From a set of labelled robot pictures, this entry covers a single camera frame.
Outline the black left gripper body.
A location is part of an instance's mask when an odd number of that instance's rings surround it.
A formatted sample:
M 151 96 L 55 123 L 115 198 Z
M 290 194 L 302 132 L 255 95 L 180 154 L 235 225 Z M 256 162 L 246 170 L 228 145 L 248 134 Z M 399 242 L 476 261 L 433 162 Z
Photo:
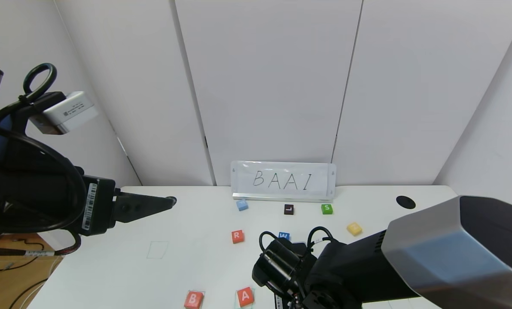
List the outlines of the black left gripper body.
M 79 209 L 77 191 L 63 173 L 13 173 L 6 179 L 2 218 L 20 231 L 72 230 L 83 236 L 98 235 L 113 227 L 115 182 L 86 175 L 77 167 L 85 196 Z

